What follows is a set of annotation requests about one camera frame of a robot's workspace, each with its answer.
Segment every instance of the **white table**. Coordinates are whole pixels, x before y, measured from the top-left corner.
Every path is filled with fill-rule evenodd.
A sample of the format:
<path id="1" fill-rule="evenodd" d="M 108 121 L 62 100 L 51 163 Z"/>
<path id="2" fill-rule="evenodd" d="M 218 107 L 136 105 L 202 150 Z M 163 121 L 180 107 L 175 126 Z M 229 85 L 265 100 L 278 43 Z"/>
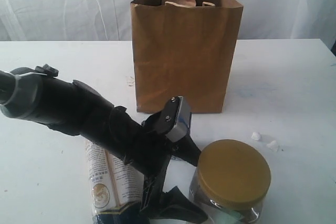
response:
<path id="1" fill-rule="evenodd" d="M 0 69 L 48 63 L 136 113 L 131 42 L 0 42 Z M 0 116 L 1 223 L 92 224 L 82 137 Z M 263 142 L 251 140 L 260 132 Z M 194 114 L 192 137 L 246 142 L 272 183 L 260 223 L 335 223 L 336 57 L 317 39 L 238 41 L 222 114 Z M 279 152 L 266 144 L 276 140 Z M 187 195 L 194 167 L 171 162 L 165 190 Z M 160 220 L 153 223 L 177 223 Z"/>

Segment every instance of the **plastic jar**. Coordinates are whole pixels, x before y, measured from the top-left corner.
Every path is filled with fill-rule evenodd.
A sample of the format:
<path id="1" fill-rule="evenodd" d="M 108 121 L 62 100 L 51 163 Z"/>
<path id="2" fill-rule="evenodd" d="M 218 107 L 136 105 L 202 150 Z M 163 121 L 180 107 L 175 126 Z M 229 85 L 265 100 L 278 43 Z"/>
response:
<path id="1" fill-rule="evenodd" d="M 269 166 L 251 146 L 219 140 L 202 151 L 189 198 L 215 224 L 257 223 L 271 182 Z"/>

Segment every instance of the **gold jar lid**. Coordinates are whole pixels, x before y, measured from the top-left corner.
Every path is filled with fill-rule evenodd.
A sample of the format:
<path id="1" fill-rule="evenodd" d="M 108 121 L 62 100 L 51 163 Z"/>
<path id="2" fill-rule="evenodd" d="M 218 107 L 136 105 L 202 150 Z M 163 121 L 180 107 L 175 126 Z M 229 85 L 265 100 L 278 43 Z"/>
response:
<path id="1" fill-rule="evenodd" d="M 264 157 L 236 140 L 219 140 L 202 151 L 198 181 L 213 201 L 232 210 L 245 210 L 261 202 L 271 183 Z"/>

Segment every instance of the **brown paper bag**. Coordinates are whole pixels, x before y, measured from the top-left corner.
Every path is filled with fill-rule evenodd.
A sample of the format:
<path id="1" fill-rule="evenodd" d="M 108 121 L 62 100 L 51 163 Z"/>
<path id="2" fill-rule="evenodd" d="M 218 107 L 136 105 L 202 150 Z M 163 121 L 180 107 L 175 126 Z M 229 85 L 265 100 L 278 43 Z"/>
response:
<path id="1" fill-rule="evenodd" d="M 221 112 L 243 6 L 196 0 L 196 7 L 185 8 L 161 1 L 131 2 L 137 111 L 157 112 L 183 95 L 193 112 Z"/>

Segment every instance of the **white backdrop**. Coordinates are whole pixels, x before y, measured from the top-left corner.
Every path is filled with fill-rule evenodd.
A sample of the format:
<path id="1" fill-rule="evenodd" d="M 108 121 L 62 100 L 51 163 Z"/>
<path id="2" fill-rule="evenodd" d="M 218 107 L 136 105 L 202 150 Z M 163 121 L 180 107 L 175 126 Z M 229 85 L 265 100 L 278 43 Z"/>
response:
<path id="1" fill-rule="evenodd" d="M 336 0 L 238 0 L 239 37 L 336 39 Z M 0 40 L 131 40 L 131 0 L 0 0 Z"/>

